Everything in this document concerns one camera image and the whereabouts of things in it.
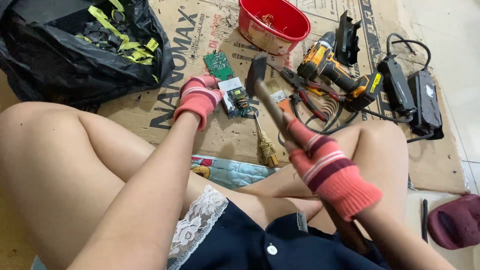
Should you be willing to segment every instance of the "hand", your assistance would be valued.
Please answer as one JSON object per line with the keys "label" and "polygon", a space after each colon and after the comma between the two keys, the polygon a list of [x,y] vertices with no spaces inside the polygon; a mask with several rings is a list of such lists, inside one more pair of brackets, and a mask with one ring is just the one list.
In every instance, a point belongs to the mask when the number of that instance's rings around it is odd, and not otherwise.
{"label": "hand", "polygon": [[173,119],[176,121],[184,110],[193,111],[202,118],[198,130],[203,130],[207,115],[213,112],[225,94],[217,89],[220,81],[211,75],[190,77],[180,88],[180,106],[175,110]]}
{"label": "hand", "polygon": [[380,189],[364,181],[353,161],[346,158],[335,139],[310,131],[284,113],[287,129],[302,148],[285,142],[289,160],[303,182],[328,201],[346,221],[382,198]]}

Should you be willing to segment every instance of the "pliers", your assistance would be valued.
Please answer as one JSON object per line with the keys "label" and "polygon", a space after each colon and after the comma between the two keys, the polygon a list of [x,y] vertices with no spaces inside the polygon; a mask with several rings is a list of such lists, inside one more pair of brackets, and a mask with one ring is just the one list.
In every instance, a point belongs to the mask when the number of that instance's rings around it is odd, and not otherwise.
{"label": "pliers", "polygon": [[338,94],[335,93],[335,91],[332,89],[331,93],[330,91],[326,91],[325,87],[322,87],[320,84],[310,82],[296,74],[295,72],[291,71],[287,67],[284,67],[280,71],[280,75],[291,85],[293,86],[294,93],[298,94],[303,103],[307,106],[307,108],[314,114],[316,115],[320,120],[324,122],[328,122],[328,115],[320,111],[315,104],[312,103],[312,101],[309,99],[307,96],[307,87],[312,88],[315,90],[321,90],[325,91],[330,97],[335,99],[336,101],[340,101],[340,97]]}

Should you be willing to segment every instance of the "tile floor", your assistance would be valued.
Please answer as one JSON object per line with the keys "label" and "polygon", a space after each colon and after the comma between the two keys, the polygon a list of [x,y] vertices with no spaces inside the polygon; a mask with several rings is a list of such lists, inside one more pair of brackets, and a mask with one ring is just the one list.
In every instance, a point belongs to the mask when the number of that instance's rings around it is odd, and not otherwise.
{"label": "tile floor", "polygon": [[[475,112],[480,98],[480,1],[402,0],[412,28],[432,52],[435,69],[452,123],[465,177],[472,193],[480,191],[480,117]],[[420,234],[420,201],[429,209],[458,196],[426,191],[409,191],[407,224]],[[456,268],[480,270],[480,245],[449,251],[432,246]]]}

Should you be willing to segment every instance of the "screwdriver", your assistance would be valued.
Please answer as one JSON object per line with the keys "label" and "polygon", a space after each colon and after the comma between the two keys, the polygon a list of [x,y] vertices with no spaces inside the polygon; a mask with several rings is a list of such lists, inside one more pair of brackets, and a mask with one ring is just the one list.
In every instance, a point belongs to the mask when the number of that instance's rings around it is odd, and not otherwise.
{"label": "screwdriver", "polygon": [[276,166],[278,166],[278,160],[276,159],[275,148],[272,144],[272,141],[267,137],[267,133],[262,130],[262,127],[260,126],[260,122],[258,122],[257,113],[254,112],[254,114],[255,114],[255,120],[257,121],[257,124],[258,124],[258,128],[260,129],[260,147],[264,152],[264,156],[267,160],[268,166],[275,168]]}

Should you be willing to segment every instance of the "white lace trim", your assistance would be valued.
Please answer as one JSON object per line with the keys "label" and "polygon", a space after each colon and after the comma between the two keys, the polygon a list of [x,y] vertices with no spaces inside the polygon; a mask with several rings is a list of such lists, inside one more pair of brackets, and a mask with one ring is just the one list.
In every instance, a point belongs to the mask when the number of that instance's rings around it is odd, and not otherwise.
{"label": "white lace trim", "polygon": [[207,185],[202,195],[188,209],[185,218],[177,223],[173,235],[167,270],[178,270],[197,249],[223,214],[228,200],[217,190]]}
{"label": "white lace trim", "polygon": [[303,212],[297,212],[297,226],[299,230],[308,233],[307,217]]}

